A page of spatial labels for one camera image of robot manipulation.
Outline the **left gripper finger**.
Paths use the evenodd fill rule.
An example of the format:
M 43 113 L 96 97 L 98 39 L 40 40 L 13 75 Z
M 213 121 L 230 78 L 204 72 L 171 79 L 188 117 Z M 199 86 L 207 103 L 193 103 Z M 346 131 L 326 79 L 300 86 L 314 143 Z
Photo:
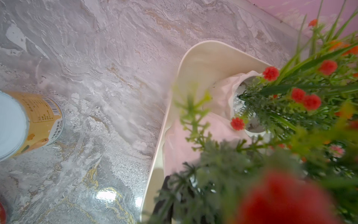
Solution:
M 166 208 L 166 199 L 162 199 L 162 197 L 168 193 L 171 192 L 169 188 L 169 180 L 170 175 L 166 176 L 163 182 L 163 185 L 159 191 L 159 197 L 160 199 L 155 203 L 155 207 L 153 209 L 152 216 L 158 217 L 162 210 L 164 210 L 164 217 L 159 222 L 160 224 L 171 224 L 172 223 L 172 217 L 173 217 L 173 203 L 170 203 L 170 207 Z

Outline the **red flower pot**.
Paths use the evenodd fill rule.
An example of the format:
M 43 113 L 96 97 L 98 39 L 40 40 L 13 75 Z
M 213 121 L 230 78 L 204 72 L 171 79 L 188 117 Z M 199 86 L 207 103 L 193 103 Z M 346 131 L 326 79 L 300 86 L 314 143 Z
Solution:
M 216 140 L 236 141 L 268 135 L 286 139 L 297 132 L 332 141 L 358 141 L 358 39 L 340 38 L 342 29 L 323 32 L 309 24 L 309 57 L 302 48 L 282 68 L 247 74 L 250 83 L 239 96 L 243 107 L 234 114 L 233 96 L 243 75 L 216 85 L 215 104 L 205 117 Z

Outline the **pink flower pot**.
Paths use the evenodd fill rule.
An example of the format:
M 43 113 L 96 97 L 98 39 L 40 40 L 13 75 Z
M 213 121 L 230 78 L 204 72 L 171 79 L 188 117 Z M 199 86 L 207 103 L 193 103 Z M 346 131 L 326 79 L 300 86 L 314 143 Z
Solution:
M 297 132 L 289 139 L 216 140 L 206 93 L 177 101 L 183 141 L 200 154 L 171 174 L 162 199 L 179 224 L 355 224 L 358 142 Z

